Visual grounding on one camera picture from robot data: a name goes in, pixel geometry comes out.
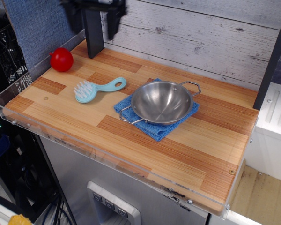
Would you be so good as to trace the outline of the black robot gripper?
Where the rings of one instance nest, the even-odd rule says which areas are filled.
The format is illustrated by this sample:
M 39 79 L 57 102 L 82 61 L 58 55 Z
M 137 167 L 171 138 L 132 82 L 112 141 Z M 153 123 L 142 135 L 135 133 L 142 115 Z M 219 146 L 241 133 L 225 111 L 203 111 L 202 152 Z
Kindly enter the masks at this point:
M 69 23 L 71 30 L 79 33 L 83 30 L 82 9 L 107 12 L 108 39 L 113 40 L 118 32 L 121 18 L 126 14 L 126 1 L 113 0 L 112 3 L 94 0 L 60 0 L 60 4 L 70 7 Z

